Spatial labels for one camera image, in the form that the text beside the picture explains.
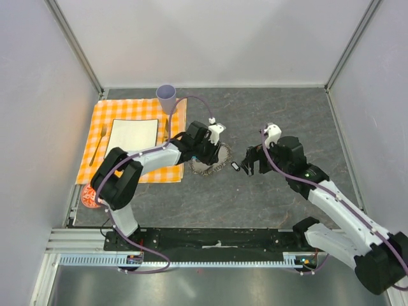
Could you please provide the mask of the white square plate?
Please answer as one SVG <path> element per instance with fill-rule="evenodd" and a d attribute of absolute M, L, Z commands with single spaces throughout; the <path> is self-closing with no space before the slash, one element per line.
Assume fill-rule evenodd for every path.
<path fill-rule="evenodd" d="M 115 147 L 125 152 L 139 151 L 156 146 L 159 120 L 114 119 L 104 157 Z"/>

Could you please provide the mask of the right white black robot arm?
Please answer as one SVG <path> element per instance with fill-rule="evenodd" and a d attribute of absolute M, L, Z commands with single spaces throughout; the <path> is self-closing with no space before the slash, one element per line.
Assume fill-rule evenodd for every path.
<path fill-rule="evenodd" d="M 307 161 L 303 145 L 294 136 L 276 142 L 262 142 L 247 148 L 240 163 L 247 175 L 276 171 L 290 188 L 328 215 L 343 231 L 327 228 L 313 217 L 295 224 L 293 246 L 299 251 L 310 247 L 322 250 L 343 262 L 361 284 L 375 295 L 389 288 L 407 291 L 398 282 L 407 277 L 407 236 L 392 234 L 364 214 L 345 197 L 329 176 Z"/>

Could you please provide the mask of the gold knife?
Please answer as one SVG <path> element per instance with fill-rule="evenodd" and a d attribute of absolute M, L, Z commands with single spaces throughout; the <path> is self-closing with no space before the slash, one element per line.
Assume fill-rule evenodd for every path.
<path fill-rule="evenodd" d="M 169 120 L 166 119 L 165 125 L 164 125 L 164 133 L 163 133 L 163 142 L 167 142 L 169 139 L 169 132 L 170 132 L 170 127 L 169 127 Z"/>

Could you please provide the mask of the purple plastic cup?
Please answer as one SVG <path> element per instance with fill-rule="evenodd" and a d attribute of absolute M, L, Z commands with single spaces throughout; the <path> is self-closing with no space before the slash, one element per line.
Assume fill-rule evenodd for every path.
<path fill-rule="evenodd" d="M 171 110 L 176 103 L 176 88 L 172 85 L 161 85 L 156 90 L 156 97 L 161 105 L 163 112 L 171 114 Z"/>

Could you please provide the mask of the gold fork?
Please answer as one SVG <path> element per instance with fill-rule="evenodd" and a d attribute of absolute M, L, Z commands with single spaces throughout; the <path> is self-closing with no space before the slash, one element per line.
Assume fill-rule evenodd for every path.
<path fill-rule="evenodd" d="M 98 149 L 99 149 L 99 146 L 100 146 L 100 144 L 101 144 L 102 139 L 105 137 L 106 132 L 107 132 L 107 125 L 106 125 L 106 124 L 103 124 L 103 125 L 102 125 L 102 128 L 101 128 L 101 132 L 100 132 L 100 134 L 99 134 L 99 140 L 98 140 L 98 143 L 97 143 L 96 148 L 95 148 L 95 150 L 94 150 L 94 153 L 93 153 L 93 155 L 92 155 L 92 158 L 91 158 L 91 160 L 90 160 L 89 166 L 92 166 L 92 165 L 93 165 L 94 160 L 95 160 L 95 158 L 96 158 L 96 154 L 97 154 Z"/>

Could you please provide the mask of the black key tag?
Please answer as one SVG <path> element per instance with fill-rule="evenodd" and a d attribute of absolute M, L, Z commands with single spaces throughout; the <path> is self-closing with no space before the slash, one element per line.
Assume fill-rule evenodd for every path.
<path fill-rule="evenodd" d="M 240 165 L 238 163 L 234 162 L 234 161 L 231 162 L 231 166 L 235 171 L 240 171 L 240 169 L 241 169 Z"/>

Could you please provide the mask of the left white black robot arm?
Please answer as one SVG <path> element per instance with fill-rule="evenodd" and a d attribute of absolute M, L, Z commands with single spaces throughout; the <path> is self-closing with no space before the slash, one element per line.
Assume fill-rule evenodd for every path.
<path fill-rule="evenodd" d="M 185 132 L 177 134 L 165 144 L 144 151 L 128 153 L 115 147 L 105 157 L 93 178 L 91 187 L 96 200 L 102 200 L 119 233 L 118 244 L 127 251 L 140 243 L 136 232 L 140 226 L 130 206 L 140 178 L 162 168 L 176 166 L 196 158 L 212 166 L 217 163 L 221 148 L 220 135 L 226 128 L 220 123 L 191 123 Z"/>

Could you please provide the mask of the orange checkered cloth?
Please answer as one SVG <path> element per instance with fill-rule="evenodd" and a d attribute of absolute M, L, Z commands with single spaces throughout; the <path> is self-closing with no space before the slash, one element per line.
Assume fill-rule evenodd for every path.
<path fill-rule="evenodd" d="M 175 136 L 186 128 L 187 100 L 178 104 L 176 114 L 171 119 L 171 135 Z M 75 184 L 88 184 L 95 174 L 98 166 L 103 161 L 108 145 L 111 128 L 114 119 L 122 120 L 149 120 L 158 119 L 157 144 L 163 143 L 163 133 L 166 118 L 157 98 L 153 99 L 111 99 L 101 100 L 93 109 L 91 124 L 89 127 L 87 142 L 85 145 L 82 161 L 80 163 Z M 92 166 L 90 160 L 99 140 L 102 125 L 107 125 L 107 132 L 99 146 L 96 158 Z M 140 183 L 177 183 L 184 176 L 184 166 L 168 166 L 155 170 L 140 178 Z"/>

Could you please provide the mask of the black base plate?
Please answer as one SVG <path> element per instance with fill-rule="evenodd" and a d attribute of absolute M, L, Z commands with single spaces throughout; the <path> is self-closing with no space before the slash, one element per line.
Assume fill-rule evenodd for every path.
<path fill-rule="evenodd" d="M 130 244 L 172 259 L 279 259 L 284 252 L 314 252 L 292 231 L 270 228 L 142 228 L 124 240 L 116 231 L 106 234 L 106 251 L 138 251 Z"/>

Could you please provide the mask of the red patterned bowl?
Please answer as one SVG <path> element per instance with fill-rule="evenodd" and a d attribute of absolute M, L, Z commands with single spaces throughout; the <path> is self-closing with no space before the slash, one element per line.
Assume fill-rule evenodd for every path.
<path fill-rule="evenodd" d="M 80 200 L 86 208 L 96 209 L 102 208 L 103 204 L 96 201 L 96 191 L 90 184 L 86 184 L 80 193 Z"/>

